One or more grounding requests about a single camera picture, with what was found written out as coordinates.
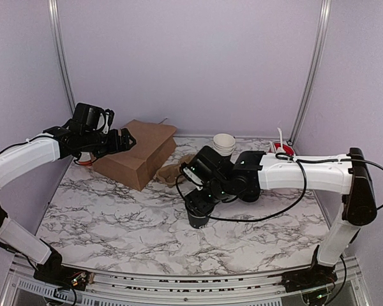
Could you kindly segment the black takeout coffee cup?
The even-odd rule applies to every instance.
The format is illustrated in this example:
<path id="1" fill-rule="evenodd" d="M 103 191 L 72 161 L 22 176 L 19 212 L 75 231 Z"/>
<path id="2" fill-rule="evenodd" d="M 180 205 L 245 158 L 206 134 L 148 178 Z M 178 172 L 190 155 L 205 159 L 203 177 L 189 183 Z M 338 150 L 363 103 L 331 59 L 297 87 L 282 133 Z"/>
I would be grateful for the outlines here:
<path id="1" fill-rule="evenodd" d="M 209 222 L 213 208 L 205 207 L 202 203 L 186 202 L 188 221 L 192 228 L 201 229 Z"/>

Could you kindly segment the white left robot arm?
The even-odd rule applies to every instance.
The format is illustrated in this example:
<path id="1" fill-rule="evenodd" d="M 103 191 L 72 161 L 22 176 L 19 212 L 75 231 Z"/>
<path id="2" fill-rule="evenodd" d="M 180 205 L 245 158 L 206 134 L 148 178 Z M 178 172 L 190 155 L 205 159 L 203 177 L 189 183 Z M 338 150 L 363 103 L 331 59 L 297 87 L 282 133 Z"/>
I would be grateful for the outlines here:
<path id="1" fill-rule="evenodd" d="M 43 265 L 53 283 L 63 283 L 68 270 L 59 254 L 34 234 L 45 200 L 54 193 L 69 158 L 88 152 L 101 159 L 129 151 L 136 142 L 127 128 L 79 133 L 55 126 L 5 149 L 0 153 L 0 242 Z"/>

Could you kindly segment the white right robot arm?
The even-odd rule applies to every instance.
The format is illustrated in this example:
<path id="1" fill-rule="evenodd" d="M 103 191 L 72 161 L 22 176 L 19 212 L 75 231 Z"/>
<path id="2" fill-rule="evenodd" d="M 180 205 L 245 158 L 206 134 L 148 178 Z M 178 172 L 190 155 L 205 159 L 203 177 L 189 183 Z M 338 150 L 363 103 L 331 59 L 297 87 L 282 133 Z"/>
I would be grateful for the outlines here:
<path id="1" fill-rule="evenodd" d="M 256 202 L 264 191 L 296 189 L 301 196 L 333 193 L 339 207 L 327 235 L 313 253 L 303 279 L 316 286 L 328 275 L 362 227 L 378 214 L 368 162 L 358 148 L 335 156 L 290 156 L 246 150 L 235 161 L 203 147 L 182 173 L 195 184 L 185 203 L 195 218 L 209 218 L 221 202 Z"/>

